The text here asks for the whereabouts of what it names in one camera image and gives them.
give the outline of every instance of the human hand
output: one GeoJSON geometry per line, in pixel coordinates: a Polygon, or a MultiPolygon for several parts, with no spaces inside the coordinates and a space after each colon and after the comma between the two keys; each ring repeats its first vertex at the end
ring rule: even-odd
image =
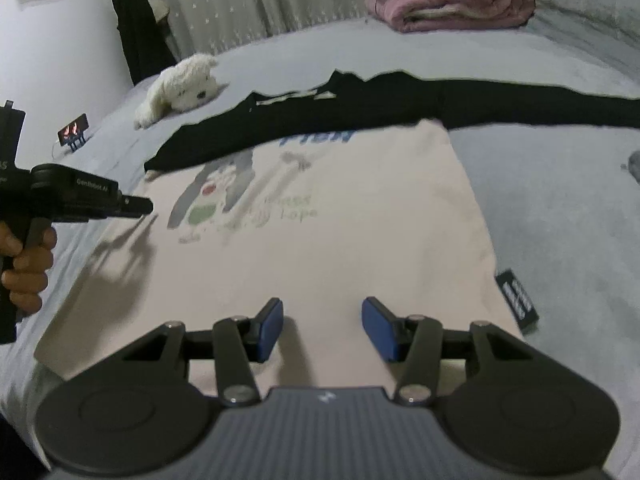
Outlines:
{"type": "Polygon", "coordinates": [[[25,314],[35,314],[42,307],[39,294],[47,288],[45,270],[53,266],[51,251],[57,242],[56,230],[50,227],[39,246],[24,249],[9,227],[0,222],[0,256],[14,257],[14,268],[2,273],[2,285],[9,290],[11,302],[25,314]]]}

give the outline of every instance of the plush dog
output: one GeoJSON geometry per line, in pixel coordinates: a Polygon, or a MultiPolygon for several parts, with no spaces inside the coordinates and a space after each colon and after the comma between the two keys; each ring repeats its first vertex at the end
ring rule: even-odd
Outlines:
{"type": "Polygon", "coordinates": [[[186,112],[218,95],[218,83],[210,74],[217,65],[210,54],[194,54],[162,70],[136,109],[134,127],[148,128],[171,110],[186,112]]]}

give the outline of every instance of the gray bedsheet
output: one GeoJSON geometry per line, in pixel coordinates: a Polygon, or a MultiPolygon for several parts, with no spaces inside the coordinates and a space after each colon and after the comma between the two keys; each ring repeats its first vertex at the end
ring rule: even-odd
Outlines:
{"type": "MultiPolygon", "coordinates": [[[[132,190],[144,160],[181,123],[233,107],[252,90],[308,89],[334,69],[363,77],[406,70],[424,78],[564,84],[640,96],[640,84],[629,77],[640,67],[637,47],[602,34],[549,9],[524,29],[495,32],[403,36],[372,20],[316,27],[223,54],[216,78],[229,86],[216,101],[143,132],[132,128],[143,97],[143,89],[135,89],[70,163],[132,190]]],[[[620,164],[640,148],[639,133],[505,125],[451,137],[486,216],[498,264],[513,267],[540,311],[529,341],[614,396],[623,428],[607,467],[621,480],[637,480],[640,187],[620,164]]],[[[101,224],[61,229],[43,312],[23,323],[16,345],[0,347],[0,408],[35,448],[36,407],[59,379],[34,361],[33,348],[101,231],[101,224]]]]}

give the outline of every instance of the black garment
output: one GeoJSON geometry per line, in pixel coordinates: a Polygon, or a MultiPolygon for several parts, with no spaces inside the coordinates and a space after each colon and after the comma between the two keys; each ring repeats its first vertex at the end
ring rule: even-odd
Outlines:
{"type": "Polygon", "coordinates": [[[36,480],[47,468],[0,415],[0,480],[36,480]]]}
{"type": "Polygon", "coordinates": [[[148,0],[111,0],[133,84],[175,65],[148,0]]]}
{"type": "Polygon", "coordinates": [[[363,81],[334,72],[316,95],[271,99],[253,92],[237,107],[180,127],[145,164],[181,170],[269,140],[439,119],[445,128],[487,123],[594,124],[640,128],[640,100],[580,94],[556,86],[479,80],[421,80],[391,72],[363,81]]]}

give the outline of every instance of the blue gripper pad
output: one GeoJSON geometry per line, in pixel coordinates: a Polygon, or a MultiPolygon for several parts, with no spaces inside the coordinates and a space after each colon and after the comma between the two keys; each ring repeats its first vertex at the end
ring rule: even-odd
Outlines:
{"type": "Polygon", "coordinates": [[[257,362],[263,363],[269,359],[271,350],[282,332],[284,325],[284,307],[282,301],[272,299],[254,318],[260,322],[260,335],[257,344],[257,362]]]}
{"type": "Polygon", "coordinates": [[[393,325],[397,319],[376,298],[367,298],[362,302],[362,327],[380,356],[388,363],[400,359],[400,345],[396,341],[393,325]]]}

